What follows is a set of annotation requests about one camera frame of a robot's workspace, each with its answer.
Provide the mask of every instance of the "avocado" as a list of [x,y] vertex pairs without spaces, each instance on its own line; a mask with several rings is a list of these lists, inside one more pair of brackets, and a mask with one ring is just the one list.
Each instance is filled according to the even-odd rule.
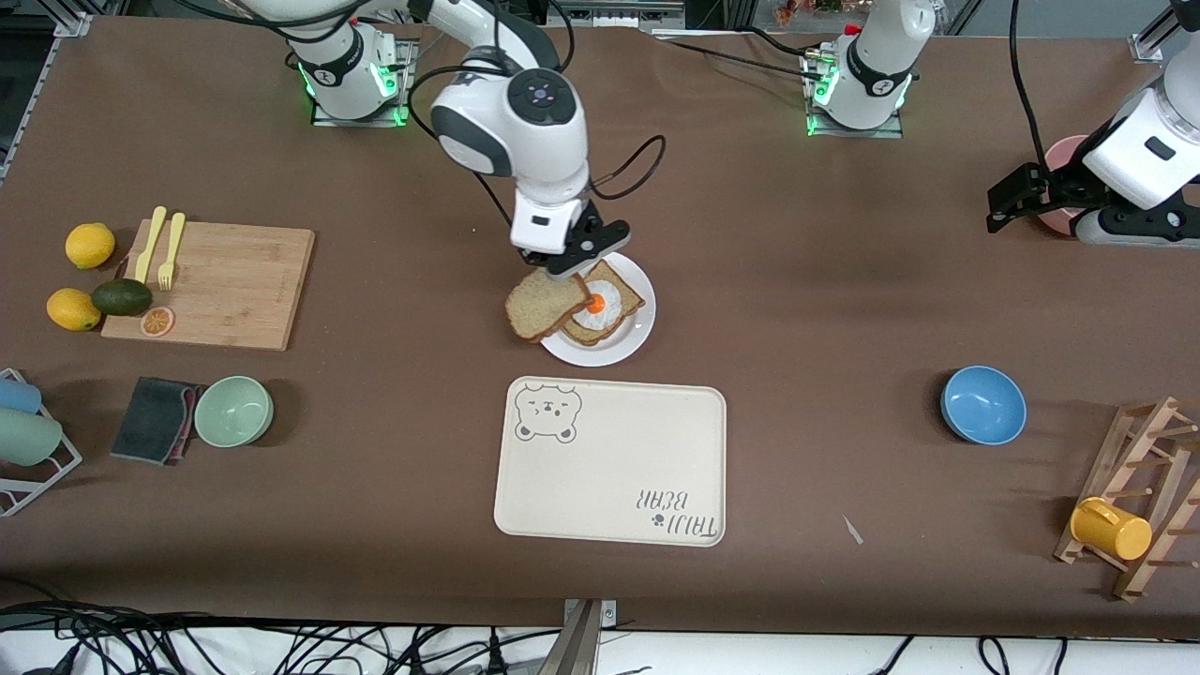
[[136,279],[118,279],[100,285],[91,292],[91,304],[102,313],[137,316],[154,303],[154,293]]

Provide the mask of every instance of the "wooden cutting board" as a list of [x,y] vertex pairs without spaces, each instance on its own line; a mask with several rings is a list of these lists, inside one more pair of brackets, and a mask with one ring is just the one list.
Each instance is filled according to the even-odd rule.
[[[142,221],[125,277],[146,249],[150,221]],[[187,222],[175,259],[170,291],[158,288],[158,265],[167,261],[170,219],[155,246],[146,286],[154,306],[175,312],[164,335],[142,333],[140,317],[109,316],[101,335],[151,342],[217,345],[257,350],[288,348],[316,233],[311,229]]]

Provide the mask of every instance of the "white floor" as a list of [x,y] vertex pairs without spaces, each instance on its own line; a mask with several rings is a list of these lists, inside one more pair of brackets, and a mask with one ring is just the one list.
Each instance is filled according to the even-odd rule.
[[[364,629],[343,632],[342,637]],[[534,631],[503,629],[502,639]],[[192,632],[209,656],[226,675],[270,675],[292,647],[289,635],[265,633],[248,628],[203,628]],[[398,653],[409,643],[410,628],[389,628],[388,649]],[[486,628],[454,628],[437,635],[421,653],[432,655],[454,649],[472,640],[487,638]],[[550,651],[553,635],[516,643],[504,647],[509,663],[540,658]],[[217,675],[204,663],[196,649],[180,635],[173,641],[188,675]],[[1057,655],[1057,640],[1002,640],[1013,675],[1050,675]],[[378,634],[371,644],[385,647]],[[35,668],[53,668],[73,644],[56,639],[50,631],[7,632],[0,634],[0,675],[20,675]],[[610,632],[601,637],[596,675],[672,674],[790,674],[805,675],[871,675],[883,668],[900,638],[853,635],[754,635],[754,634],[695,634]],[[360,675],[359,663],[335,661],[322,663],[319,657],[331,655],[340,645],[323,645],[306,659],[294,662],[288,673],[323,675]],[[427,663],[428,673],[444,673],[467,655]],[[73,675],[102,675],[100,661],[80,652]],[[108,653],[122,667],[134,670],[122,649],[110,645]],[[354,647],[346,652],[356,656],[361,675],[378,675],[384,662],[373,652]],[[480,656],[473,663],[486,664]],[[456,673],[469,673],[467,668]],[[936,675],[943,673],[988,675],[976,651],[974,638],[917,638],[900,658],[892,675]],[[1062,675],[1195,675],[1200,673],[1200,645],[1073,640],[1063,662]]]

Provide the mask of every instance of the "yellow mug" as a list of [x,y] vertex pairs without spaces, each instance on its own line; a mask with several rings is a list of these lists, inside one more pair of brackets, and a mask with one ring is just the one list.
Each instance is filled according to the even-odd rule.
[[1070,536],[1111,556],[1134,560],[1150,549],[1153,532],[1146,519],[1088,497],[1070,514]]

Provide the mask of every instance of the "folded cloth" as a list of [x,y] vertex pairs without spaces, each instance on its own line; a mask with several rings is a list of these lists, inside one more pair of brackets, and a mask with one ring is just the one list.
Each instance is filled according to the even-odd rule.
[[163,466],[179,461],[192,429],[200,387],[142,377],[125,410],[112,455]]

